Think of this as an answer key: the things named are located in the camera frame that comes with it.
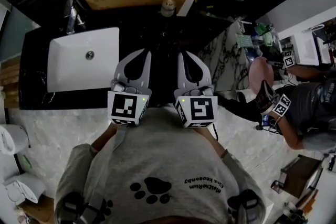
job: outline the marble floor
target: marble floor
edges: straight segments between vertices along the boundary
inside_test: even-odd
[[[247,100],[254,98],[251,90],[243,90]],[[223,93],[227,98],[235,92]],[[277,194],[270,189],[279,178],[280,169],[298,154],[320,158],[314,152],[293,151],[280,135],[257,131],[253,122],[241,119],[219,107],[217,132],[219,142],[241,162],[263,190],[274,207],[266,223],[273,223],[281,214],[283,203],[292,200],[286,193]],[[31,148],[24,154],[31,169],[47,187],[46,195],[53,197],[64,171],[71,149],[80,143],[92,143],[108,126],[106,109],[69,111],[9,110],[11,124],[19,124],[28,133]]]

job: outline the paw print logo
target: paw print logo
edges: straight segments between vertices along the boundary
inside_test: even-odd
[[[160,196],[160,203],[166,204],[170,201],[171,196],[166,192],[168,192],[172,188],[172,184],[155,177],[147,177],[144,182],[146,184],[147,190],[151,194],[146,199],[147,204],[152,205],[156,203],[158,200],[157,195],[160,194],[162,194]],[[131,191],[136,191],[136,193],[134,194],[135,199],[142,199],[146,196],[146,192],[144,190],[141,190],[140,183],[133,183],[131,185]]]
[[[94,223],[100,223],[105,221],[105,216],[111,215],[111,208],[113,207],[113,202],[111,200],[103,200],[103,203],[101,204],[101,208],[99,210],[99,214],[96,217],[96,220]]]

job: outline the person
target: person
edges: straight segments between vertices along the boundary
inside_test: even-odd
[[[182,128],[173,110],[149,108],[138,127],[111,124],[92,145],[74,147],[55,223],[82,220],[81,205],[97,213],[93,223],[262,223],[256,182],[207,128]],[[90,207],[99,196],[100,209]]]
[[[275,90],[285,94],[291,105],[285,116],[279,119],[278,127],[289,147],[293,150],[312,150],[323,153],[336,152],[336,76],[333,70],[319,71],[295,65],[287,69],[297,77],[311,82],[297,86],[284,86]],[[233,114],[244,119],[261,122],[256,100],[248,103],[240,95],[238,102],[218,96],[218,103]],[[279,116],[269,112],[277,120]]]

